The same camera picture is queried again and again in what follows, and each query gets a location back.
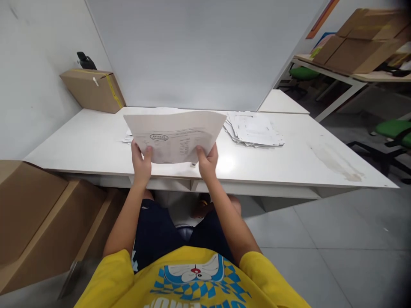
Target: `stain on desk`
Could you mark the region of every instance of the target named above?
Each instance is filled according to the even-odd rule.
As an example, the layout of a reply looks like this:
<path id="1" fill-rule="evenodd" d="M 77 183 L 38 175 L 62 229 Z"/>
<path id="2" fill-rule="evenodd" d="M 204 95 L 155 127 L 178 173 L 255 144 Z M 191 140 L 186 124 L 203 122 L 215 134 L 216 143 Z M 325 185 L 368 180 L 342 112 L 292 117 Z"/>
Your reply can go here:
<path id="1" fill-rule="evenodd" d="M 315 156 L 322 161 L 322 163 L 332 172 L 341 174 L 346 180 L 350 182 L 361 182 L 364 174 L 354 168 L 340 153 L 335 151 L 329 144 L 325 143 L 325 146 L 317 145 L 313 146 L 307 142 L 307 146 L 313 151 Z M 338 157 L 344 162 L 346 167 L 342 166 L 335 157 Z"/>

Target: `blue checkered pattern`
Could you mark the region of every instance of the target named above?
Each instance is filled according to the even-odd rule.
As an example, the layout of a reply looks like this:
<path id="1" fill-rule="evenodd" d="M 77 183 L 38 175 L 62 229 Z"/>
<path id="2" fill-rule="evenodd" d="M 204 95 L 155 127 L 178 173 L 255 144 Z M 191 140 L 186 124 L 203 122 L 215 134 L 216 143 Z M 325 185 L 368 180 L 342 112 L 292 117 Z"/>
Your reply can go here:
<path id="1" fill-rule="evenodd" d="M 196 281 L 187 284 L 172 284 L 164 278 L 164 271 L 158 272 L 158 280 L 154 283 L 154 290 L 150 293 L 155 294 L 177 294 L 180 299 L 187 301 L 198 301 L 203 297 L 213 298 L 216 295 L 216 289 L 220 289 L 225 294 L 234 294 L 240 301 L 246 302 L 244 296 L 251 298 L 250 293 L 245 291 L 238 284 L 241 282 L 240 277 L 236 274 L 234 266 L 224 259 L 224 278 L 222 281 Z"/>

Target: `green office chair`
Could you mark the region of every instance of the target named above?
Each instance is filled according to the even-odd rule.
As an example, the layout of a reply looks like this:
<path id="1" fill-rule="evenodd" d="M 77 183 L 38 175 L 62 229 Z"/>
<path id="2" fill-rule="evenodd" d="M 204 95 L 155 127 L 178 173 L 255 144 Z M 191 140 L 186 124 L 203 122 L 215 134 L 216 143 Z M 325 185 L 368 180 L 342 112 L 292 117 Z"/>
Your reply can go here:
<path id="1" fill-rule="evenodd" d="M 320 73 L 313 71 L 309 68 L 303 67 L 303 66 L 300 66 L 299 68 L 292 68 L 293 65 L 294 64 L 291 65 L 291 68 L 288 72 L 291 75 L 291 77 L 297 81 L 297 83 L 294 86 L 279 86 L 278 88 L 288 89 L 284 91 L 284 93 L 297 92 L 301 98 L 307 94 L 307 90 L 299 87 L 300 82 L 313 80 L 317 78 L 320 75 Z"/>
<path id="2" fill-rule="evenodd" d="M 390 153 L 384 153 L 357 141 L 350 142 L 347 146 L 351 148 L 356 145 L 366 150 L 367 152 L 356 153 L 362 157 L 371 157 L 373 160 L 378 161 L 380 163 L 380 171 L 385 176 L 388 176 L 390 173 L 391 165 L 397 167 L 408 175 L 411 175 L 411 169 L 395 159 L 397 156 L 404 154 L 407 150 L 411 149 L 411 122 L 401 120 L 386 121 L 378 124 L 375 128 L 375 132 L 382 136 L 394 139 L 393 141 L 385 143 L 387 147 L 391 148 L 400 145 L 402 148 Z M 411 179 L 402 179 L 401 181 L 408 185 L 411 184 Z"/>

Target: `white desk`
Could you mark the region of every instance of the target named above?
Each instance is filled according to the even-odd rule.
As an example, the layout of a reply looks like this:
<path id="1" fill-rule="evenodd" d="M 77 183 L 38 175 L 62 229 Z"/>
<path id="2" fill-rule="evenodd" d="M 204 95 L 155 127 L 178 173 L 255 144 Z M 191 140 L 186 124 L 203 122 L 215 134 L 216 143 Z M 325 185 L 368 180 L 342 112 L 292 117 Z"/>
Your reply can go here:
<path id="1" fill-rule="evenodd" d="M 299 103 L 281 90 L 271 90 L 257 112 L 309 114 Z"/>
<path id="2" fill-rule="evenodd" d="M 131 150 L 116 141 L 127 130 L 124 114 L 148 110 L 124 107 L 109 114 L 83 109 L 24 160 L 97 185 L 130 187 Z M 309 115 L 266 116 L 284 135 L 283 148 L 248 148 L 224 130 L 218 136 L 216 172 L 227 193 L 318 199 L 362 187 L 397 187 Z M 148 188 L 207 191 L 198 166 L 190 163 L 153 164 Z"/>
<path id="3" fill-rule="evenodd" d="M 332 88 L 336 85 L 338 81 L 342 81 L 344 83 L 351 85 L 351 87 L 347 91 L 345 91 L 339 98 L 337 98 L 330 106 L 328 106 L 322 113 L 320 113 L 316 117 L 316 120 L 318 122 L 322 121 L 325 117 L 327 117 L 335 109 L 340 107 L 351 96 L 353 96 L 355 93 L 361 90 L 368 83 L 411 82 L 411 75 L 408 75 L 406 77 L 394 77 L 391 74 L 387 72 L 382 72 L 382 71 L 374 71 L 368 74 L 351 74 L 351 75 L 340 74 L 340 73 L 331 71 L 324 66 L 313 63 L 313 59 L 310 58 L 310 55 L 307 55 L 307 54 L 295 55 L 292 58 L 291 62 L 307 67 L 309 69 L 312 69 L 313 71 L 319 72 L 323 75 L 329 76 L 336 80 L 331 86 L 328 87 L 327 90 L 324 91 L 324 93 L 321 96 L 325 95 L 328 91 L 332 90 Z M 358 98 L 360 95 L 363 95 L 365 91 L 360 93 L 356 98 Z M 349 104 L 352 104 L 354 100 L 355 99 L 351 100 L 349 103 L 343 106 L 341 110 L 343 110 Z"/>

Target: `dark blue shorts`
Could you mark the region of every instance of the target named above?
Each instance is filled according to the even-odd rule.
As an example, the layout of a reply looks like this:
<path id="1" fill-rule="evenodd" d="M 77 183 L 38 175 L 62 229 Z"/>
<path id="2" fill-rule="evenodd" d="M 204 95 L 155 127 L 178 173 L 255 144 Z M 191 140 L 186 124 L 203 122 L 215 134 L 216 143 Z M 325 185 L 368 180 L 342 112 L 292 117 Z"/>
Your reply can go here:
<path id="1" fill-rule="evenodd" d="M 168 209 L 155 201 L 144 199 L 134 242 L 133 261 L 137 262 L 138 270 L 182 246 L 208 248 L 234 263 L 215 210 L 194 228 L 190 241 L 186 242 L 175 228 Z"/>

